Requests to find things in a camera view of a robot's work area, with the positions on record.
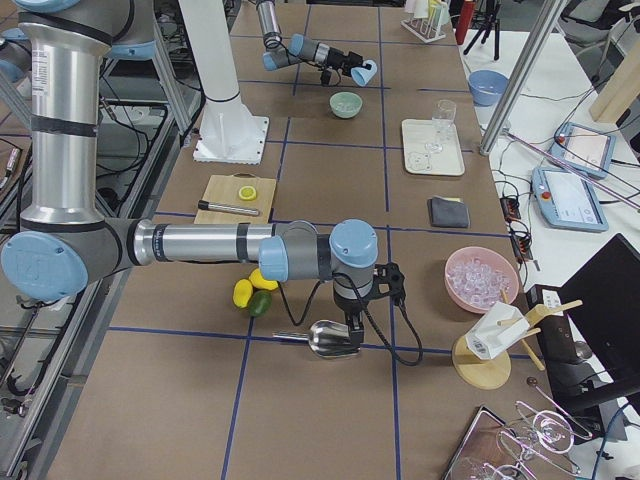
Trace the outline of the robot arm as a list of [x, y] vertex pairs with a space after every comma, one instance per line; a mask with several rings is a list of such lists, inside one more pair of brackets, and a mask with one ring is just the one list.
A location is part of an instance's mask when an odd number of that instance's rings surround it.
[[[13, 1], [32, 52], [32, 200], [23, 230], [2, 247], [7, 279], [45, 302], [154, 261], [258, 261], [265, 279], [333, 281], [334, 301], [350, 334], [363, 333], [361, 312], [379, 298], [377, 236], [361, 220], [329, 235], [305, 221], [288, 225], [170, 225], [106, 219], [95, 207], [102, 59], [147, 60], [156, 53], [153, 1]], [[258, 164], [269, 119], [244, 105], [221, 1], [179, 1], [206, 98], [198, 161]], [[294, 35], [281, 43], [273, 1], [256, 1], [266, 69], [301, 62], [341, 72], [360, 85], [377, 65], [356, 53]]]
[[324, 86], [329, 85], [333, 71], [351, 77], [358, 86], [365, 86], [377, 73], [377, 65], [373, 60], [365, 60], [352, 51], [345, 54], [301, 34], [294, 34], [289, 45], [286, 45], [278, 25], [274, 1], [257, 1], [256, 12], [265, 46], [263, 64], [267, 71], [299, 63], [311, 64], [320, 70], [321, 84]]

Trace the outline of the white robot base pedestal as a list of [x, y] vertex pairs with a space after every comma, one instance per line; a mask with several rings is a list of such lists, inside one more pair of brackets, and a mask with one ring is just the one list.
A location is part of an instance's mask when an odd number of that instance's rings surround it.
[[194, 159], [257, 165], [269, 119], [253, 115], [241, 98], [223, 3], [179, 5], [205, 97]]

